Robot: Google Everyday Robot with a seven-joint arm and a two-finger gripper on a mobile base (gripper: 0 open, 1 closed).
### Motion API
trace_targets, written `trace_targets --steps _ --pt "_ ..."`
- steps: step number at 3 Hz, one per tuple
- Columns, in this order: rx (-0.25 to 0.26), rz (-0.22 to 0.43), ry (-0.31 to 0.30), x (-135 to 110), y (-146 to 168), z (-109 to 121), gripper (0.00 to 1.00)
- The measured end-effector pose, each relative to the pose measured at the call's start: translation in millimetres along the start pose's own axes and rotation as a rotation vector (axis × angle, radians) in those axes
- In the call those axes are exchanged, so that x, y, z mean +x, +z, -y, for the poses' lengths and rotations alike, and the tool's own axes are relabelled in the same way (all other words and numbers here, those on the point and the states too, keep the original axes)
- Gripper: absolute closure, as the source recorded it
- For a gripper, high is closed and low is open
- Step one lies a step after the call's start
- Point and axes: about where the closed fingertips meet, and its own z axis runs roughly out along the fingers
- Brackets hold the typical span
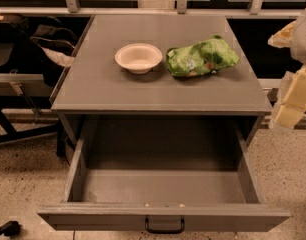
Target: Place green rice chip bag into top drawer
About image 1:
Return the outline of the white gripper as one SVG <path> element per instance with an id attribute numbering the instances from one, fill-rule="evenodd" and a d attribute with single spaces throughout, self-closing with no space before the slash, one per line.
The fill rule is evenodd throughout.
<path id="1" fill-rule="evenodd" d="M 276 48 L 290 48 L 291 57 L 306 64 L 306 8 L 296 19 L 268 39 Z M 273 106 L 270 129 L 293 129 L 306 113 L 306 65 L 281 80 Z"/>

